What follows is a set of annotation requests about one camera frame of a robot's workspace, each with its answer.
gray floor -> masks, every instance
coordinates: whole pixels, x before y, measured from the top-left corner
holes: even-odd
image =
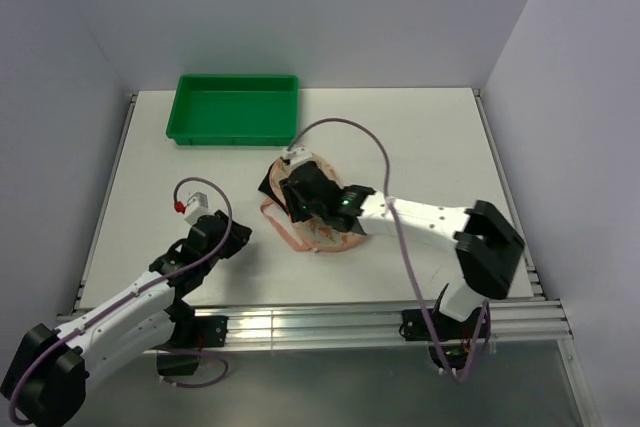
[[[458,386],[422,348],[245,353],[206,389],[159,384],[153,356],[109,379],[68,425],[578,426],[555,342],[498,344]],[[213,371],[198,372],[193,380]]]

patterned fabric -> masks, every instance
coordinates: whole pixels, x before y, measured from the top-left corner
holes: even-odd
[[[314,162],[318,165],[320,170],[331,180],[335,181],[342,187],[340,179],[336,175],[336,171],[331,167],[326,160],[314,154]],[[280,190],[280,181],[286,179],[291,172],[291,168],[286,165],[281,158],[278,158],[269,171],[269,185],[273,190],[274,195],[284,205],[284,196]],[[297,252],[304,251],[323,251],[323,252],[342,252],[343,250],[350,249],[361,243],[366,236],[338,232],[332,227],[328,226],[322,219],[312,218],[305,222],[296,222],[291,225],[295,229],[296,233],[301,239],[301,242],[295,239],[287,230],[278,223],[276,219],[271,217],[267,212],[267,208],[276,204],[272,199],[267,198],[260,205],[260,211],[267,218],[267,220],[273,225],[280,236],[291,246],[291,248]]]

black fabric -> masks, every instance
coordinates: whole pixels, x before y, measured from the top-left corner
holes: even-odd
[[[272,168],[273,168],[273,164],[271,164],[269,166],[269,170],[267,170],[267,175],[264,177],[264,179],[262,179],[262,182],[260,182],[260,186],[258,187],[258,191],[262,192],[264,195],[269,197],[276,204],[278,204],[282,210],[284,210],[287,214],[289,214],[289,212],[287,212],[287,207],[282,202],[280,202],[280,199],[278,199],[278,197],[276,196],[275,192],[271,188],[271,183],[269,182],[269,176],[271,175],[271,169]]]

green tray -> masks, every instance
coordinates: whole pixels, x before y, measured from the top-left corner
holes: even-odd
[[[183,75],[167,137],[178,145],[288,145],[297,122],[295,75]]]

white table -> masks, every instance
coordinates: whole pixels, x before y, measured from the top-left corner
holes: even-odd
[[[253,229],[250,244],[218,263],[187,297],[195,306],[275,306],[412,300],[394,238],[371,238],[338,254],[297,253],[259,212],[257,187],[281,152],[269,147],[179,147],[165,136],[174,92],[141,92],[116,171],[80,308],[93,308],[133,282],[188,225],[173,210],[173,187],[206,177],[231,198],[234,219]],[[508,209],[470,89],[309,89],[300,92],[299,125],[341,116],[372,129],[387,147],[395,197],[444,206],[476,199]],[[382,187],[383,163],[363,133],[338,124],[314,129],[304,142],[327,159],[345,184]],[[206,187],[189,184],[190,193]],[[210,205],[220,205],[208,192]],[[425,297],[434,299],[460,275],[456,258],[410,244]],[[533,295],[524,262],[510,298]]]

